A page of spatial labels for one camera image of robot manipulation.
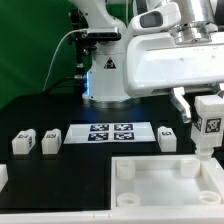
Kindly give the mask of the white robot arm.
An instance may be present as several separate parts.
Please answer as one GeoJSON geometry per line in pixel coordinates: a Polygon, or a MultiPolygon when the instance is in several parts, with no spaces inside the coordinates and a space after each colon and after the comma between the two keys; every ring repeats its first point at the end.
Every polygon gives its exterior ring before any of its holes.
{"type": "Polygon", "coordinates": [[[224,0],[69,1],[88,25],[86,102],[116,107],[168,94],[188,123],[184,94],[224,82],[224,0]]]}

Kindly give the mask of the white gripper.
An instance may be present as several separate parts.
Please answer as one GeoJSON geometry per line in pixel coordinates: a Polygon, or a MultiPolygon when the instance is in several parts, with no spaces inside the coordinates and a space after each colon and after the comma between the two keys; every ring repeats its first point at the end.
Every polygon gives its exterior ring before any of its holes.
{"type": "Polygon", "coordinates": [[[169,32],[158,28],[128,27],[124,62],[124,89],[132,98],[167,94],[191,122],[186,91],[224,82],[224,32],[211,34],[210,42],[177,45],[169,32]]]}

